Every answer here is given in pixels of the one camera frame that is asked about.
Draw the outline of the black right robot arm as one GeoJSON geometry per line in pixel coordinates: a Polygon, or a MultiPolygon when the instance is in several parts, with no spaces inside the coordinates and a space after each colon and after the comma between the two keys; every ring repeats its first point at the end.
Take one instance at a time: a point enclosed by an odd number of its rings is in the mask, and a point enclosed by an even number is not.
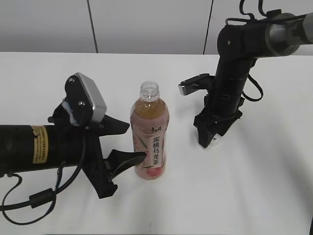
{"type": "Polygon", "coordinates": [[[244,25],[226,24],[218,36],[215,76],[205,76],[193,85],[208,92],[203,110],[194,119],[199,144],[208,147],[215,135],[223,136],[243,115],[239,107],[248,99],[243,90],[257,59],[289,56],[312,42],[312,13],[298,17],[279,13],[244,25]]]}

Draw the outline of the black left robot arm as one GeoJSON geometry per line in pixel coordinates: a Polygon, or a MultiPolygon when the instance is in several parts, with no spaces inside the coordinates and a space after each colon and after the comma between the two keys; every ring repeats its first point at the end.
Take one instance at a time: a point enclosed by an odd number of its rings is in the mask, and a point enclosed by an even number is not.
{"type": "Polygon", "coordinates": [[[103,158],[100,137],[122,135],[130,125],[105,115],[101,121],[72,125],[59,106],[49,125],[1,125],[0,175],[79,166],[100,199],[117,190],[113,179],[142,163],[145,152],[112,150],[103,158]]]}

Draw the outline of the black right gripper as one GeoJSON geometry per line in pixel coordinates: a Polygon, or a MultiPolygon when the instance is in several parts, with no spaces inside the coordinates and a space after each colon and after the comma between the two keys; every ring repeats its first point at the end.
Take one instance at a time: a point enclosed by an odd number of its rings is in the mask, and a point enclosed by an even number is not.
{"type": "Polygon", "coordinates": [[[230,129],[232,124],[240,119],[243,113],[239,108],[243,105],[243,98],[240,97],[239,104],[235,114],[231,116],[223,116],[215,114],[212,111],[206,111],[206,105],[211,103],[211,95],[207,94],[204,96],[204,109],[195,116],[194,126],[198,131],[198,142],[203,148],[207,148],[213,137],[216,134],[224,136],[230,129]]]}

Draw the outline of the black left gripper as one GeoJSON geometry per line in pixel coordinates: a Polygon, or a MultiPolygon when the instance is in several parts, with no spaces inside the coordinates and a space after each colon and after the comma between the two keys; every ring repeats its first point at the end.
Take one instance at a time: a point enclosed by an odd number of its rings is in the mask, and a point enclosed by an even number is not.
{"type": "Polygon", "coordinates": [[[77,168],[58,192],[65,190],[83,170],[100,199],[113,196],[117,185],[112,180],[129,168],[141,164],[147,157],[145,152],[122,152],[113,149],[106,159],[103,158],[99,138],[123,135],[130,127],[129,123],[108,115],[98,124],[76,127],[70,124],[69,115],[60,104],[48,121],[54,123],[62,143],[68,141],[73,144],[78,141],[82,146],[77,168]]]}

